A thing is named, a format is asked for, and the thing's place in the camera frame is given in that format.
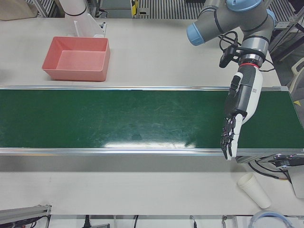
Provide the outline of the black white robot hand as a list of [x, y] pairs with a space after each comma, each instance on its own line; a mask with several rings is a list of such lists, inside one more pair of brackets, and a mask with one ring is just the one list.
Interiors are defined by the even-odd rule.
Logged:
[[224, 105], [220, 146], [226, 160], [236, 157], [241, 127], [255, 113], [263, 76], [254, 64], [241, 64], [233, 76]]

